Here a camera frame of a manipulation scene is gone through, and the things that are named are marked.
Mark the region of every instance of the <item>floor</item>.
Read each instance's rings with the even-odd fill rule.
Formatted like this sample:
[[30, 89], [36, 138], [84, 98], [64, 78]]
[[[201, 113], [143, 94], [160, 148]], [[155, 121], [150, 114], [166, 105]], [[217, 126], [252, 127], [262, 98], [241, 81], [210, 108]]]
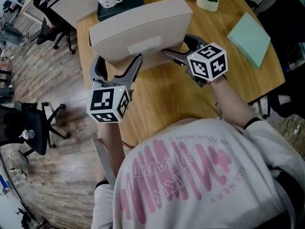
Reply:
[[[22, 32], [34, 33], [38, 24], [20, 15], [15, 27]], [[76, 36], [72, 43], [77, 45]], [[26, 44], [23, 51], [9, 46], [7, 52], [14, 53], [11, 61], [13, 71], [14, 100], [22, 102], [49, 102], [47, 115], [60, 103], [67, 105], [66, 110], [56, 118], [58, 131], [69, 132], [68, 140], [51, 136], [56, 143], [55, 149], [49, 149], [45, 156], [33, 153], [29, 156], [30, 164], [24, 165], [17, 155], [18, 149], [26, 151], [26, 145], [7, 145], [0, 148], [0, 153], [8, 169], [20, 168], [27, 175], [27, 180], [16, 186], [25, 204], [38, 218], [48, 219], [58, 228], [89, 228], [94, 206], [94, 157], [95, 151], [91, 135], [96, 131], [96, 124], [85, 112], [86, 90], [80, 68], [80, 59], [76, 49], [70, 55], [65, 41], [57, 51], [52, 43], [36, 45]], [[262, 105], [266, 113], [266, 104]], [[304, 157], [305, 121], [294, 116], [282, 119], [272, 113], [268, 121], [295, 146]], [[289, 135], [300, 125], [300, 136]]]

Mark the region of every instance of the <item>mint green paper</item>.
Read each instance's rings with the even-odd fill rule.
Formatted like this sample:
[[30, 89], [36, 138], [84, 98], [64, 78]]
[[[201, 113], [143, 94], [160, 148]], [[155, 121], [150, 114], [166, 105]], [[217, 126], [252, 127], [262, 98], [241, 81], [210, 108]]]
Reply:
[[261, 66], [270, 37], [250, 14], [245, 13], [242, 16], [227, 38], [242, 51], [254, 67]]

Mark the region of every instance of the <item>white vase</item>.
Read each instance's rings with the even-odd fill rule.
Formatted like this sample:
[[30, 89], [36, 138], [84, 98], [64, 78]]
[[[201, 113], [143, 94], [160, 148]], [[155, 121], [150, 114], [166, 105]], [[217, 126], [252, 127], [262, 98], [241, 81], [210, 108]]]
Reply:
[[208, 0], [196, 0], [197, 6], [201, 9], [215, 12], [218, 9], [219, 0], [217, 2], [210, 2]]

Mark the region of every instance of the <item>cardboard box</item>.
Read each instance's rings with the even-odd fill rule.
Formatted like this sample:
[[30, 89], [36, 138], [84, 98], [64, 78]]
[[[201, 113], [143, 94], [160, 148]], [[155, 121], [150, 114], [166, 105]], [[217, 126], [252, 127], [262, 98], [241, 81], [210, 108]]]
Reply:
[[141, 70], [168, 62], [161, 50], [179, 50], [193, 11], [184, 0], [163, 0], [108, 18], [89, 28], [89, 46], [120, 71], [143, 54]]

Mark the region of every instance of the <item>wooden table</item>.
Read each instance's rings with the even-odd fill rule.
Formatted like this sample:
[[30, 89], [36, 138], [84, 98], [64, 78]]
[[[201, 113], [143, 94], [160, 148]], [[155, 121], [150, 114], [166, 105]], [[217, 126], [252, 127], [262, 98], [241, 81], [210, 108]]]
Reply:
[[30, 7], [30, 5], [33, 3], [33, 0], [25, 0], [24, 4], [20, 4], [18, 2], [16, 2], [18, 5], [22, 6], [22, 9], [20, 11], [20, 14], [25, 15], [26, 17], [34, 20], [35, 22], [37, 22], [38, 24], [42, 25], [42, 21], [38, 18], [36, 18], [34, 15], [30, 14], [27, 12], [28, 8]]
[[[156, 1], [159, 0], [144, 0], [144, 3]], [[256, 69], [227, 39], [227, 34], [245, 12], [258, 21], [244, 0], [220, 0], [217, 12], [198, 8], [196, 0], [186, 1], [193, 10], [188, 33], [226, 49], [228, 81], [247, 103], [285, 82], [272, 44], [269, 45], [261, 67]], [[81, 66], [88, 89], [91, 88], [88, 72], [94, 58], [89, 48], [88, 29], [98, 22], [94, 12], [77, 23]], [[107, 65], [107, 70], [110, 77], [118, 73], [110, 64]], [[123, 141], [136, 145], [181, 119], [217, 116], [210, 86], [200, 88], [185, 70], [183, 66], [167, 63], [139, 73], [132, 86], [135, 90], [133, 101], [123, 123], [120, 123]]]

